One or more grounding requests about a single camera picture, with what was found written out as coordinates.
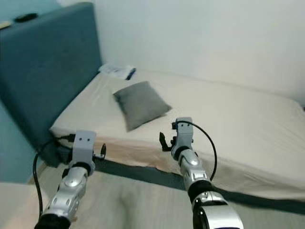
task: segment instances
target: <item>upholstered headboard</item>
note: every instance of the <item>upholstered headboard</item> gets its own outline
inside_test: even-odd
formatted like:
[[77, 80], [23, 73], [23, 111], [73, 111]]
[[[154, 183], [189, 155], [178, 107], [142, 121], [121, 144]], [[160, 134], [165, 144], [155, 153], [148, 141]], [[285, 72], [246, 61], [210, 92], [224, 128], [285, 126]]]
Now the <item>upholstered headboard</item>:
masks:
[[[101, 65], [93, 5], [79, 3], [2, 30], [0, 58], [1, 100], [31, 144], [41, 146]], [[42, 157], [59, 163], [55, 145]]]

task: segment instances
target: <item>floor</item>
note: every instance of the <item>floor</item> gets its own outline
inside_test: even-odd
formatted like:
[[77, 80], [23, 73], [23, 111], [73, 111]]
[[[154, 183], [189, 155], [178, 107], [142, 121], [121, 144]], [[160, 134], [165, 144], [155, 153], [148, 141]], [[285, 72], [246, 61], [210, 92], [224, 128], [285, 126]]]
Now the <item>floor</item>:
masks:
[[[47, 167], [42, 189], [52, 197], [65, 166]], [[245, 229], [304, 229], [305, 216], [231, 203]], [[185, 191], [95, 172], [72, 229], [191, 229], [192, 211]]]

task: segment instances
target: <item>bed frame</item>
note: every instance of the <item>bed frame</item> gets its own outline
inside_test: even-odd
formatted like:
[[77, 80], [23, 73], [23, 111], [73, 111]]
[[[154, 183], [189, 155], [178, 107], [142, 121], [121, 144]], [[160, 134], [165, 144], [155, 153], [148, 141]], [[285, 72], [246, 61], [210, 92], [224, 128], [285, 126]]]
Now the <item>bed frame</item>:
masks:
[[[52, 138], [49, 128], [57, 116], [101, 66], [93, 5], [79, 3], [14, 24], [1, 31], [0, 47], [1, 100], [31, 144], [41, 146]], [[42, 154], [54, 167], [60, 163], [56, 149], [50, 145]], [[155, 168], [103, 161], [96, 169], [184, 190], [181, 176]], [[219, 192], [238, 203], [305, 214], [304, 202]]]

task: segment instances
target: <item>wire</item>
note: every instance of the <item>wire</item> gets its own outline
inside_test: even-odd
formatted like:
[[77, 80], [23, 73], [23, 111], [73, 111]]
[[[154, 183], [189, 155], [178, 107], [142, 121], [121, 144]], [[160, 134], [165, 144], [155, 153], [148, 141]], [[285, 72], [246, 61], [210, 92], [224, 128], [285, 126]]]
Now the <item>wire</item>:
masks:
[[33, 177], [34, 177], [34, 182], [35, 182], [35, 186], [37, 189], [37, 195], [38, 195], [38, 202], [39, 202], [39, 218], [41, 217], [42, 213], [43, 213], [43, 203], [42, 203], [42, 196], [41, 196], [41, 190], [40, 190], [40, 185], [39, 185], [39, 181], [38, 181], [38, 177], [37, 177], [37, 160], [39, 155], [44, 151], [45, 147], [52, 143], [54, 141], [54, 139], [48, 141], [47, 143], [43, 144], [43, 146], [40, 148], [40, 150], [38, 150], [37, 154], [35, 155], [34, 161], [33, 161]]
[[207, 132], [205, 132], [200, 126], [192, 123], [192, 122], [189, 122], [189, 121], [177, 121], [176, 124], [178, 123], [186, 123], [186, 124], [190, 124], [190, 125], [193, 125], [195, 126], [197, 129], [199, 129], [201, 132], [204, 133], [204, 135], [209, 139], [209, 141], [211, 142], [211, 145], [213, 147], [213, 151], [214, 151], [214, 169], [213, 169], [213, 172], [212, 172], [212, 175], [210, 177], [210, 180], [212, 181], [214, 176], [215, 176], [215, 173], [216, 173], [216, 170], [217, 170], [217, 153], [216, 153], [216, 148], [215, 148], [215, 145], [214, 145], [214, 142], [212, 141], [212, 139], [210, 138], [210, 136], [208, 135]]
[[33, 177], [34, 177], [34, 183], [37, 189], [37, 195], [38, 195], [38, 202], [39, 202], [39, 218], [41, 217], [43, 213], [43, 202], [42, 202], [42, 196], [41, 196], [41, 189], [37, 177], [37, 160], [39, 155], [44, 151], [45, 147], [52, 143], [55, 142], [56, 140], [61, 140], [61, 139], [66, 139], [68, 142], [73, 142], [75, 139], [75, 134], [69, 134], [66, 136], [61, 136], [61, 137], [55, 137], [54, 139], [51, 139], [50, 141], [46, 142], [45, 144], [42, 145], [40, 149], [37, 150], [37, 154], [35, 155], [34, 161], [33, 161]]

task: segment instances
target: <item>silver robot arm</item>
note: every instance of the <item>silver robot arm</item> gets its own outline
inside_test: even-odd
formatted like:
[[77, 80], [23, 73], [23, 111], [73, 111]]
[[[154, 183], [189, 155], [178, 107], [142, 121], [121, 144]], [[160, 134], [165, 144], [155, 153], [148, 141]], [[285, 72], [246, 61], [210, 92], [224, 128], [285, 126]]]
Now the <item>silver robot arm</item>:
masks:
[[178, 160], [185, 189], [193, 209], [194, 229], [243, 229], [243, 223], [216, 188], [211, 184], [202, 161], [193, 151], [193, 126], [189, 117], [177, 118], [173, 129], [177, 131], [172, 144], [172, 157]]
[[96, 134], [77, 131], [73, 143], [72, 161], [62, 175], [55, 196], [48, 203], [35, 229], [68, 229], [73, 221], [81, 198], [85, 195], [88, 176], [95, 169], [93, 144]]

